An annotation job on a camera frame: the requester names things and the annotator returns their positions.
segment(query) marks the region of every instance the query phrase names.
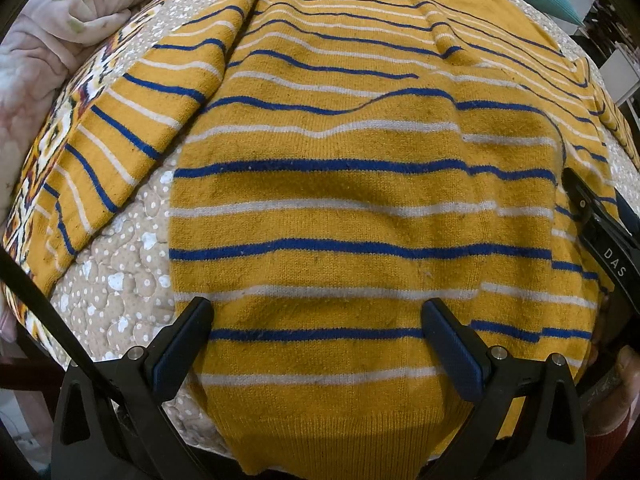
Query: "folded sweater fabric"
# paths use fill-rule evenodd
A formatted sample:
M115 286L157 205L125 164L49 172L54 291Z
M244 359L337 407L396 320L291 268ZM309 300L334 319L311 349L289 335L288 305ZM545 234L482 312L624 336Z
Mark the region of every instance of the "folded sweater fabric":
M628 125L505 0L220 0L69 137L34 220L43 290L183 127L172 285L178 311L213 302L193 387L245 471L409 479L442 452L469 406L427 298L579 373L611 283L559 180L616 216L603 131Z

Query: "blue gripper pad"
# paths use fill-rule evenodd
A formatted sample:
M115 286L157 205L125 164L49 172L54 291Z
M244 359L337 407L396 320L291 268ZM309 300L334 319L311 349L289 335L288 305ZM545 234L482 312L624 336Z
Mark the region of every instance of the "blue gripper pad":
M423 304L422 331L436 351L440 363L458 395L467 402L480 401L487 377L483 373L481 364L466 346L468 336L478 339L479 337L472 329L461 325L444 303L438 299L427 300ZM463 331L473 333L472 335L463 334Z
M175 397L198 352L209 340L212 322L211 303L194 298L178 319L164 327L148 346L146 380L157 402Z

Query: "silver bolt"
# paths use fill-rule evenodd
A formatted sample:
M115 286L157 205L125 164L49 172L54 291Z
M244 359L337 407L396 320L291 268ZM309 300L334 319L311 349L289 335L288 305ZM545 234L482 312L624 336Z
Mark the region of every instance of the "silver bolt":
M566 362L562 354L551 354L551 360L558 366L562 366Z
M144 353L145 349L142 348L142 346L134 346L127 352L127 357L132 361L136 361L137 359L140 359Z
M493 348L491 348L491 355L494 356L496 359L506 359L507 355L509 355L507 353L507 351L501 347L501 346L494 346Z

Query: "yellow sweater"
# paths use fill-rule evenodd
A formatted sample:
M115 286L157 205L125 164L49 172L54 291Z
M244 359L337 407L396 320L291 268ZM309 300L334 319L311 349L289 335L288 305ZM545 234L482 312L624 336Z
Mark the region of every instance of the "yellow sweater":
M178 310L214 304L193 386L245 471L409 479L442 452L469 406L422 339L427 298L578 373L611 284L559 177L616 215L602 133L628 126L515 6L220 0L82 118L38 201L41 288L187 123L171 278Z

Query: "red sleeve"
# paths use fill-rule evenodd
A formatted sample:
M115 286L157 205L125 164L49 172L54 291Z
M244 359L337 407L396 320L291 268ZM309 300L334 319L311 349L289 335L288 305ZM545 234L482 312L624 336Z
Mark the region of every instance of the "red sleeve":
M629 413L613 431L597 436L587 436L587 480L595 480L622 445L629 425Z

